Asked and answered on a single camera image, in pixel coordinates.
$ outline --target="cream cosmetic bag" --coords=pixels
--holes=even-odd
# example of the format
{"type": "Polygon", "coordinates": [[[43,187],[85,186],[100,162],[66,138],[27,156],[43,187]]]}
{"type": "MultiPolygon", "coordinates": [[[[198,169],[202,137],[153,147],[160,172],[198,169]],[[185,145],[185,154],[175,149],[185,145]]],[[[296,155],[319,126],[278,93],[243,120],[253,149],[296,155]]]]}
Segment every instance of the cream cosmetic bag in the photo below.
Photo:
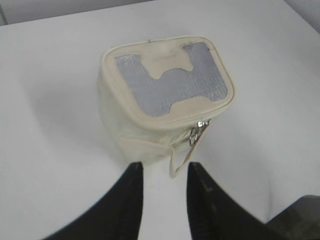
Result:
{"type": "Polygon", "coordinates": [[[233,100],[234,87],[214,45],[185,36],[106,51],[98,96],[102,121],[124,156],[130,162],[170,156],[175,176],[233,100]],[[186,149],[176,167],[175,152],[186,149]]]}

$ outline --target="zipper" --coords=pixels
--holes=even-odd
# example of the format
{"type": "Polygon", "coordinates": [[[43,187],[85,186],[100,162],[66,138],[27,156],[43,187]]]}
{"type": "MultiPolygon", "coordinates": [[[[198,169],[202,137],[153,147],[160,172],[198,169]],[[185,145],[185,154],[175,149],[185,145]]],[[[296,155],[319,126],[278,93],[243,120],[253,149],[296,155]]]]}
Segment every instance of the zipper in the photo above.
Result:
{"type": "Polygon", "coordinates": [[[208,121],[198,121],[197,126],[193,127],[189,136],[189,144],[190,147],[193,147],[199,141],[202,133],[206,130],[206,128],[210,125],[211,119],[208,121]]]}

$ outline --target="zipper pull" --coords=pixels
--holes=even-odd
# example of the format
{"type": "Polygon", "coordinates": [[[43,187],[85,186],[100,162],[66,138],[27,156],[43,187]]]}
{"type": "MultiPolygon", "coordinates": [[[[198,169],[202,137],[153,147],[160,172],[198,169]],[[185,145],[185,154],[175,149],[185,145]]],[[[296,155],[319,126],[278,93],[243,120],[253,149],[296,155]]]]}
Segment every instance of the zipper pull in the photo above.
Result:
{"type": "Polygon", "coordinates": [[[189,136],[189,144],[191,148],[187,153],[187,155],[185,156],[183,163],[177,168],[175,167],[175,158],[174,158],[175,151],[173,148],[171,148],[172,149],[172,155],[171,155],[171,161],[170,161],[171,176],[173,177],[176,176],[184,167],[184,165],[187,164],[187,162],[191,158],[192,153],[197,147],[198,141],[200,140],[202,134],[205,132],[207,127],[210,125],[210,123],[211,123],[211,119],[209,119],[208,121],[199,121],[197,126],[191,129],[190,136],[189,136]]]}
{"type": "Polygon", "coordinates": [[[202,133],[206,130],[206,128],[211,123],[211,119],[208,121],[199,121],[196,127],[193,127],[189,136],[189,144],[190,147],[193,147],[201,137],[202,133]]]}

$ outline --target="white table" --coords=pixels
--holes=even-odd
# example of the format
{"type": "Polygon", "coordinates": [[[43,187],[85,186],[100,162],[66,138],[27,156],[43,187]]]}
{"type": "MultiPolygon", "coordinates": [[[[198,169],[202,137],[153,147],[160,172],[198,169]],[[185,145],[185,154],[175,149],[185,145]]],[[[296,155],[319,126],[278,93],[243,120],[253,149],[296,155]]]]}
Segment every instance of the white table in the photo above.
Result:
{"type": "MultiPolygon", "coordinates": [[[[0,239],[35,240],[93,205],[127,163],[97,110],[111,46],[201,35],[236,86],[193,156],[267,221],[320,195],[320,35],[280,0],[159,0],[0,27],[0,239]]],[[[187,169],[144,169],[139,239],[191,239],[187,169]]]]}

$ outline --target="wall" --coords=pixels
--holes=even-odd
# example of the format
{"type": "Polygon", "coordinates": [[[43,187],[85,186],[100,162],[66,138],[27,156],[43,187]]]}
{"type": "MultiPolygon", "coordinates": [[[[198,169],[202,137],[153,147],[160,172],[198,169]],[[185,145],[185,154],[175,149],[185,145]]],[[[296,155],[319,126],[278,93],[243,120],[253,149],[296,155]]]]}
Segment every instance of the wall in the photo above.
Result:
{"type": "Polygon", "coordinates": [[[8,23],[14,24],[146,1],[148,0],[0,0],[0,3],[8,23]]]}
{"type": "Polygon", "coordinates": [[[320,0],[285,0],[301,17],[320,33],[320,0]]]}

